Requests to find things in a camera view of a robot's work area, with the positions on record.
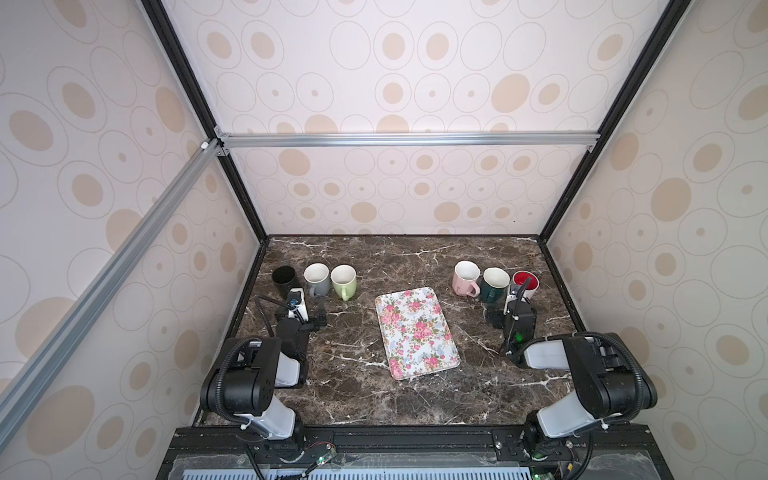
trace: floral tray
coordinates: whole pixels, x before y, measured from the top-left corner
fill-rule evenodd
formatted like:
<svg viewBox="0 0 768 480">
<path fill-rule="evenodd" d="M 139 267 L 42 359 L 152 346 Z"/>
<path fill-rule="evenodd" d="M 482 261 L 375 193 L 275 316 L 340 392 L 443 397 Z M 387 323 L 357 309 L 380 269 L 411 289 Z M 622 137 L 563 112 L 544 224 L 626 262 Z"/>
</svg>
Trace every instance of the floral tray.
<svg viewBox="0 0 768 480">
<path fill-rule="evenodd" d="M 377 296 L 376 313 L 395 380 L 441 372 L 461 362 L 440 302 L 428 286 Z"/>
</svg>

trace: aluminum rail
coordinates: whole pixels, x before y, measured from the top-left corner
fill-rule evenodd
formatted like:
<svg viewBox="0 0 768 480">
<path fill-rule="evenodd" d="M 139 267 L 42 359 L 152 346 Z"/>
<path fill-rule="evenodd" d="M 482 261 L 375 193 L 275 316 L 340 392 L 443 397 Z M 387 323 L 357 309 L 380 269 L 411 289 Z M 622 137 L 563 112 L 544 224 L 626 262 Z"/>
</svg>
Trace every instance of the aluminum rail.
<svg viewBox="0 0 768 480">
<path fill-rule="evenodd" d="M 403 134 L 222 134 L 225 148 L 402 147 L 440 145 L 594 145 L 596 131 L 431 132 Z"/>
<path fill-rule="evenodd" d="M 13 439 L 125 279 L 165 228 L 205 167 L 221 151 L 215 139 L 203 145 L 205 149 L 199 150 L 187 162 L 9 387 L 10 391 L 0 402 L 0 452 Z"/>
</svg>

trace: cable tie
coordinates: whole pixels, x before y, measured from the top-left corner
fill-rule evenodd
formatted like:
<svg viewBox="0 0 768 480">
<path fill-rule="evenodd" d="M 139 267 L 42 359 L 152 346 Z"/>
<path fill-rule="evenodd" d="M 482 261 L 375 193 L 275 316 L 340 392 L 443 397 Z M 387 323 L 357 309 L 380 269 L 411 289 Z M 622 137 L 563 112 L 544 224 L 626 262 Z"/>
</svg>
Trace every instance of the cable tie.
<svg viewBox="0 0 768 480">
<path fill-rule="evenodd" d="M 248 423 L 244 423 L 240 426 L 240 430 L 247 430 L 248 427 L 250 427 L 250 424 L 253 423 L 252 418 L 248 418 Z"/>
</svg>

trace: mug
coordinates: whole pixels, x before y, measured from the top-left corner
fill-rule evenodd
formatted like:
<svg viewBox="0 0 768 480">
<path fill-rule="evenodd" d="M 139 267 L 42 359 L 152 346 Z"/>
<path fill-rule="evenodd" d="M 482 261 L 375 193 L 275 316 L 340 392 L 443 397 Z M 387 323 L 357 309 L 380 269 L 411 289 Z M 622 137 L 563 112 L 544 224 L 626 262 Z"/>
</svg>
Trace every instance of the mug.
<svg viewBox="0 0 768 480">
<path fill-rule="evenodd" d="M 512 275 L 512 284 L 509 287 L 510 290 L 516 290 L 520 285 L 525 283 L 528 278 L 531 279 L 531 283 L 528 285 L 525 293 L 523 293 L 523 298 L 530 299 L 533 294 L 536 293 L 536 290 L 538 290 L 538 277 L 527 270 L 519 270 Z"/>
<path fill-rule="evenodd" d="M 477 279 L 480 277 L 480 267 L 468 260 L 462 260 L 453 269 L 451 286 L 456 295 L 476 297 L 480 294 Z"/>
<path fill-rule="evenodd" d="M 483 303 L 495 303 L 502 297 L 506 297 L 506 289 L 509 286 L 509 273 L 504 270 L 492 266 L 486 268 L 482 274 L 482 282 L 480 283 L 480 296 L 478 297 Z"/>
<path fill-rule="evenodd" d="M 331 290 L 331 277 L 328 267 L 323 263 L 313 263 L 304 270 L 304 280 L 309 287 L 309 295 L 316 296 L 328 295 Z"/>
<path fill-rule="evenodd" d="M 357 290 L 357 272 L 351 265 L 339 265 L 331 272 L 333 289 L 345 302 L 355 295 Z"/>
<path fill-rule="evenodd" d="M 288 292 L 292 288 L 301 288 L 301 283 L 296 277 L 296 271 L 288 265 L 279 266 L 272 272 L 272 282 L 283 300 L 288 298 Z"/>
</svg>

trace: wallpaper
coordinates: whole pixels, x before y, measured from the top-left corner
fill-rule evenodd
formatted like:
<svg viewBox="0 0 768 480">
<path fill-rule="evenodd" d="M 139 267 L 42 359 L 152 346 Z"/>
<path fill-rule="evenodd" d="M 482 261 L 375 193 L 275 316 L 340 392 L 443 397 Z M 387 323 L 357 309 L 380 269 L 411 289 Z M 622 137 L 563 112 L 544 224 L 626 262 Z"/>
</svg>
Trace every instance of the wallpaper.
<svg viewBox="0 0 768 480">
<path fill-rule="evenodd" d="M 768 471 L 768 1 L 695 4 L 550 247 L 677 480 Z"/>
<path fill-rule="evenodd" d="M 233 149 L 269 233 L 537 234 L 584 145 Z"/>
<path fill-rule="evenodd" d="M 666 0 L 165 0 L 224 131 L 589 130 Z"/>
<path fill-rule="evenodd" d="M 0 394 L 199 148 L 132 0 L 0 2 Z"/>
<path fill-rule="evenodd" d="M 0 479 L 154 480 L 256 256 L 213 160 L 0 455 Z"/>
</svg>

